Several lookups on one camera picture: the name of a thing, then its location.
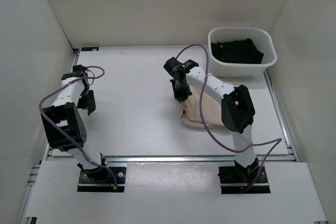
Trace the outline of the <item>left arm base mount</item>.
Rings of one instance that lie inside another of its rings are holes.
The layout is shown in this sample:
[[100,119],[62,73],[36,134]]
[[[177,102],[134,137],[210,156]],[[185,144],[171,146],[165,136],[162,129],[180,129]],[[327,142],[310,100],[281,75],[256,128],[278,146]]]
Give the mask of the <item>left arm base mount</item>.
[[78,192],[91,193],[123,193],[127,175],[126,166],[109,167],[111,173],[100,167],[94,169],[84,169],[81,164],[77,164],[81,169],[78,180]]

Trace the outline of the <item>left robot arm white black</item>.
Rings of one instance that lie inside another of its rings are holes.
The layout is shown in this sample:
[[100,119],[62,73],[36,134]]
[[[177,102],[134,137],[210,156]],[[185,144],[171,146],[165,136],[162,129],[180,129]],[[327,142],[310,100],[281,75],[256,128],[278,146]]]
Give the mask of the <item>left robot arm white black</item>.
[[100,183],[110,177],[105,157],[85,146],[87,130],[79,110],[91,114],[96,109],[93,90],[90,89],[89,67],[75,65],[72,72],[61,78],[61,88],[54,92],[57,95],[51,106],[43,108],[48,95],[40,101],[39,109],[49,146],[73,156],[78,161],[78,167],[87,175]]

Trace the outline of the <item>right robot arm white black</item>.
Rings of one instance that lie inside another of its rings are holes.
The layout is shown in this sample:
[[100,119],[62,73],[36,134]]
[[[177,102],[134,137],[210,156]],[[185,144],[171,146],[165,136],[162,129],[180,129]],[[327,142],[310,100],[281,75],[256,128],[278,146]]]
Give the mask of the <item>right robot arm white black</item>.
[[255,108],[248,88],[235,87],[216,77],[206,74],[198,63],[188,60],[184,63],[172,57],[163,68],[172,77],[174,98],[184,102],[192,95],[191,86],[204,89],[204,92],[221,106],[221,120],[232,134],[235,153],[236,177],[247,182],[254,177],[259,160],[254,152],[252,141],[252,123]]

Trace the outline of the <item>beige trousers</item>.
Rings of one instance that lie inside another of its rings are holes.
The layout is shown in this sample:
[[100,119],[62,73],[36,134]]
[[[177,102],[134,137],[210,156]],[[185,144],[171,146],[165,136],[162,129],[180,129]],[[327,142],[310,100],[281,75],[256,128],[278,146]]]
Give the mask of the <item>beige trousers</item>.
[[[176,102],[181,122],[191,128],[204,130],[205,127],[202,123],[199,111],[201,90],[194,86],[190,86],[190,90],[192,95],[189,96],[186,101],[181,103]],[[227,130],[222,123],[222,109],[220,104],[206,93],[203,94],[202,98],[202,111],[206,125],[209,128],[220,126],[223,127],[224,130]]]

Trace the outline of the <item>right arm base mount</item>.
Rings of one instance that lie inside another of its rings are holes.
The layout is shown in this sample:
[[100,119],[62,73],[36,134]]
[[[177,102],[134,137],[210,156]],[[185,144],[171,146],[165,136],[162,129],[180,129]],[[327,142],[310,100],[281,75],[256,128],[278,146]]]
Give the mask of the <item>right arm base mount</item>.
[[271,193],[265,167],[261,168],[260,174],[253,185],[247,190],[255,179],[258,168],[247,178],[238,173],[235,166],[220,166],[218,174],[221,194],[269,194]]

